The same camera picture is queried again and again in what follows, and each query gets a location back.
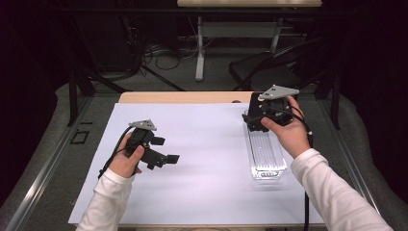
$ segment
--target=white paper sheet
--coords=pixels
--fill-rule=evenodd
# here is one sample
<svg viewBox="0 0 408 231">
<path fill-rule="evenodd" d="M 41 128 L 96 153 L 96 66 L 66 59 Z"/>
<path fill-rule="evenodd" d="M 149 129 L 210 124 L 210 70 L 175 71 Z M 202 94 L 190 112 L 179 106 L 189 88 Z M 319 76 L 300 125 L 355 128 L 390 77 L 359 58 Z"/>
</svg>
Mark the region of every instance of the white paper sheet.
<svg viewBox="0 0 408 231">
<path fill-rule="evenodd" d="M 288 168 L 273 185 L 252 180 L 242 128 L 248 104 L 116 104 L 69 223 L 78 223 L 98 171 L 129 122 L 151 119 L 176 165 L 143 170 L 120 224 L 151 226 L 271 225 L 304 222 L 304 190 Z M 288 166 L 292 157 L 285 153 Z M 311 223 L 323 223 L 311 205 Z"/>
</svg>

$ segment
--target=white long sleeve shirt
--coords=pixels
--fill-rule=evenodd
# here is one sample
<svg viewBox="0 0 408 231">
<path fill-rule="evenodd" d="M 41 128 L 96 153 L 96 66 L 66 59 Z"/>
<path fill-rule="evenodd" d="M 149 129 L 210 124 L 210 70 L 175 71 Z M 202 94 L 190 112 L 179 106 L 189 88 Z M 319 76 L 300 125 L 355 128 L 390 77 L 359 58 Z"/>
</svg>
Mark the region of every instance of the white long sleeve shirt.
<svg viewBox="0 0 408 231">
<path fill-rule="evenodd" d="M 295 158 L 291 168 L 328 230 L 393 230 L 315 149 L 311 148 Z M 128 179 L 120 177 L 108 169 L 94 188 L 94 196 L 77 230 L 116 230 L 125 212 L 134 179 L 135 176 Z"/>
<path fill-rule="evenodd" d="M 328 230 L 393 230 L 315 149 L 300 154 L 291 168 Z"/>
<path fill-rule="evenodd" d="M 134 180 L 135 175 L 124 178 L 108 168 L 96 184 L 92 200 L 76 230 L 117 230 Z"/>
</svg>

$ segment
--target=wire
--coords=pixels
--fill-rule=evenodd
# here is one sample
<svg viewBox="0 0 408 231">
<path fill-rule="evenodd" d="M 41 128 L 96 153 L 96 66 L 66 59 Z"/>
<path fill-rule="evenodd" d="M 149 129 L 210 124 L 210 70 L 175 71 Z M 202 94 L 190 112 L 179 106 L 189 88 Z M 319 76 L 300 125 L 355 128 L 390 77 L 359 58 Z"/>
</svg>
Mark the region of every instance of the wire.
<svg viewBox="0 0 408 231">
<path fill-rule="evenodd" d="M 111 82 L 115 82 L 115 81 L 119 81 L 119 80 L 124 80 L 124 79 L 128 79 L 134 75 L 136 75 L 139 71 L 137 69 L 131 69 L 128 72 L 126 72 L 123 75 L 120 76 L 115 76 L 115 77 L 105 77 L 105 79 L 111 81 Z"/>
<path fill-rule="evenodd" d="M 129 130 L 132 129 L 132 127 L 128 127 L 123 133 L 122 136 L 120 136 L 119 141 L 117 142 L 114 152 L 112 153 L 111 157 L 109 158 L 109 160 L 105 163 L 105 165 L 103 166 L 102 169 L 99 170 L 99 175 L 98 175 L 98 179 L 101 178 L 101 176 L 103 175 L 103 173 L 108 169 L 109 165 L 111 164 L 112 160 L 114 159 L 114 156 L 116 155 L 117 152 L 121 151 L 117 151 L 117 149 L 119 148 L 120 143 L 122 142 L 123 138 L 126 136 L 127 132 L 129 132 Z"/>
<path fill-rule="evenodd" d="M 173 87 L 174 89 L 177 89 L 179 91 L 185 91 L 184 89 L 178 87 L 177 85 L 171 83 L 170 81 L 168 81 L 165 77 L 161 76 L 160 74 L 154 72 L 152 69 L 150 69 L 149 67 L 142 65 L 141 66 L 143 69 L 145 69 L 147 72 L 151 73 L 152 75 L 154 75 L 155 77 L 157 77 L 159 80 L 163 81 L 164 83 L 168 84 L 169 86 Z"/>
<path fill-rule="evenodd" d="M 276 111 L 278 113 L 283 113 L 283 114 L 286 114 L 286 115 L 290 115 L 290 116 L 294 117 L 295 119 L 299 120 L 306 129 L 307 139 L 308 139 L 310 147 L 313 147 L 313 133 L 310 130 L 309 125 L 306 123 L 306 121 L 304 119 L 304 116 L 303 116 L 303 113 L 299 109 L 297 109 L 296 107 L 293 107 L 293 106 L 289 106 L 289 107 L 291 109 L 295 109 L 297 112 L 299 112 L 300 116 L 296 115 L 294 113 L 290 113 L 290 112 L 287 112 L 287 111 L 284 111 L 284 110 L 276 109 L 276 108 L 273 108 L 273 107 L 270 107 L 270 106 L 268 108 L 272 109 L 272 110 L 274 110 L 274 111 Z M 305 221 L 304 221 L 304 225 L 303 225 L 303 231 L 307 231 L 307 230 L 309 230 L 309 212 L 310 212 L 310 208 L 309 208 L 309 195 L 306 192 L 305 192 L 305 197 L 304 197 L 304 204 L 305 204 Z"/>
<path fill-rule="evenodd" d="M 125 147 L 123 147 L 122 149 L 117 150 L 117 151 L 116 151 L 116 154 L 117 154 L 117 153 L 119 153 L 119 152 L 121 152 L 121 151 L 123 151 L 123 150 L 125 150 L 125 149 L 126 149 L 126 148 L 128 148 L 128 147 L 129 147 L 129 145 L 126 145 L 126 146 L 125 146 Z"/>
<path fill-rule="evenodd" d="M 168 68 L 160 67 L 159 64 L 158 64 L 158 60 L 159 60 L 159 58 L 162 57 L 162 56 L 164 56 L 164 55 L 159 55 L 159 56 L 157 56 L 157 57 L 156 57 L 156 61 L 155 61 L 156 67 L 158 67 L 158 68 L 161 69 L 161 70 L 171 70 L 171 69 L 176 68 L 176 67 L 180 64 L 180 57 L 176 54 L 174 57 L 177 59 L 177 63 L 176 63 L 174 66 L 168 67 Z"/>
</svg>

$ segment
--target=transparent box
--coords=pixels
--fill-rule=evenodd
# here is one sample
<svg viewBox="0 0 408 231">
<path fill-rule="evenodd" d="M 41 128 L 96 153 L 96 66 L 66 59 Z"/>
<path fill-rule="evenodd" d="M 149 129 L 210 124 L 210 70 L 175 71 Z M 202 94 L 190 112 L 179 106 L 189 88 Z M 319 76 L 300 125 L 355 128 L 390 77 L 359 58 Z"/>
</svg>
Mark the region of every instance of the transparent box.
<svg viewBox="0 0 408 231">
<path fill-rule="evenodd" d="M 249 163 L 254 180 L 278 180 L 288 168 L 284 149 L 272 132 L 249 131 L 243 124 Z"/>
</svg>

